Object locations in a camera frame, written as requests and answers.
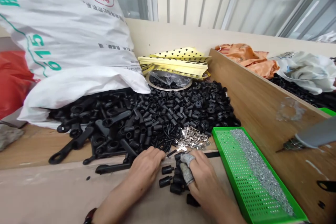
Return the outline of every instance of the red bag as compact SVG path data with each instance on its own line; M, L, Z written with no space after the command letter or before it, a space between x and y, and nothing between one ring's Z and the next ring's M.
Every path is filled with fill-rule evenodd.
M22 107L34 81L24 51L0 52L0 119Z

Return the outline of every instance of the wooden divider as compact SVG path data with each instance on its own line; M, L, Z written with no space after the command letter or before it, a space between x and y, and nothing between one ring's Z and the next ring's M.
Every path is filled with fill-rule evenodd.
M305 101L254 74L216 50L210 51L211 78L228 88L234 113L312 223L336 223L336 193L326 192L317 180L336 181L336 142L320 149L275 153L300 130L329 118ZM277 112L286 97L306 111L301 120L279 121ZM326 206L318 206L322 201Z

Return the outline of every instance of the orange cloth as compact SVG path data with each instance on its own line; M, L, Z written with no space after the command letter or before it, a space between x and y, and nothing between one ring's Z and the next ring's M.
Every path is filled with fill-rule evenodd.
M268 52L254 52L246 44L223 44L215 49L266 79L273 78L274 74L280 69L276 61L267 60Z

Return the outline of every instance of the green plastic tray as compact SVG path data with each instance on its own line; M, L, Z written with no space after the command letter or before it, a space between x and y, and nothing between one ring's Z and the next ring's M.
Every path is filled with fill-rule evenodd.
M328 108L320 108L320 110L322 110L324 113L327 113L330 116L336 116L336 112L328 109Z
M267 193L258 179L253 175L243 150L230 133L230 130L233 129L241 129L245 132L267 167L279 182L288 202L294 210L294 216L288 215L277 201ZM267 162L266 158L248 135L244 127L215 127L212 130L212 135L215 139L215 143L222 158L239 208L248 223L275 224L308 220L303 210L272 169L271 165Z

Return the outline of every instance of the orange bag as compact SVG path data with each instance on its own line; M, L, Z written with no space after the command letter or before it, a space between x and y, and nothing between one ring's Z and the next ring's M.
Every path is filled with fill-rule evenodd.
M268 52L253 51L246 44L223 44L215 49L266 79L273 78L274 74L280 69L276 61L267 60Z
M22 107L34 82L24 51L0 52L0 119Z

